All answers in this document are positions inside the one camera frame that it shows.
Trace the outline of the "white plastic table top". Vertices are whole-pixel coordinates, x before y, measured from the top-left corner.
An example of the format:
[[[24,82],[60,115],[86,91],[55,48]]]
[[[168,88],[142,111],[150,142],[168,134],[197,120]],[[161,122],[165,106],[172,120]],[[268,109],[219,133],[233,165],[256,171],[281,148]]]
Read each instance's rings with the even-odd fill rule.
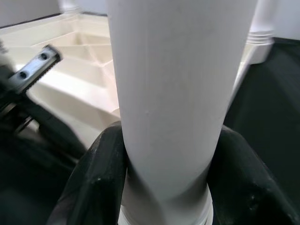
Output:
[[[260,45],[246,39],[229,105],[243,67],[261,61],[260,47],[272,46],[273,36]],[[110,124],[121,121],[108,14],[61,14],[0,28],[0,41],[15,71],[46,45],[59,51],[61,61],[27,95],[65,122],[86,147]]]

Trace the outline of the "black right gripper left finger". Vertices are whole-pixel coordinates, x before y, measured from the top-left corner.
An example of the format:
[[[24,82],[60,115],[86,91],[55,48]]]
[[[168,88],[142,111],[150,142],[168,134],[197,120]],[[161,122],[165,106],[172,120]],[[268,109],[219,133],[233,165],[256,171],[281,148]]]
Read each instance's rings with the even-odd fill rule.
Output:
[[[117,121],[101,132],[79,160],[46,225],[118,225],[127,167]]]

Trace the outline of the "black table cloth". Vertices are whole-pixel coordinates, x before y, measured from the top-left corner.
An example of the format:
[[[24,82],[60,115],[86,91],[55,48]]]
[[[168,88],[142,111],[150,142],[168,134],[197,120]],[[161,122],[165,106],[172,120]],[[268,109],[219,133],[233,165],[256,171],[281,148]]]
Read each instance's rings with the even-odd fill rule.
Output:
[[[277,71],[251,66],[233,100],[222,128],[239,133],[264,162],[300,213],[300,90],[287,91]],[[31,121],[22,131],[0,131],[0,225],[46,225],[80,159],[62,153]]]

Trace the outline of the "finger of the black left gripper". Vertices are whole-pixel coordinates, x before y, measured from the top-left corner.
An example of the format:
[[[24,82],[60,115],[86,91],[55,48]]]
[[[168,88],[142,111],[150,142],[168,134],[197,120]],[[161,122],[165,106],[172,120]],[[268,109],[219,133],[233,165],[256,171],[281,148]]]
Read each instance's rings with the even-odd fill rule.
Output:
[[[73,130],[62,120],[35,103],[26,103],[25,111],[39,124],[39,131],[42,136],[62,153],[80,159],[86,152]]]

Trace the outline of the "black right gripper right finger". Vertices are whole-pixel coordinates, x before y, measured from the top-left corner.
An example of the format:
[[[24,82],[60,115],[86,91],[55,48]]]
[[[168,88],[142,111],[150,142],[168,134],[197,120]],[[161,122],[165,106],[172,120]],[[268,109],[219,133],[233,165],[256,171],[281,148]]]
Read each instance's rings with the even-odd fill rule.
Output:
[[[300,213],[239,133],[224,127],[210,164],[213,225],[300,225]]]

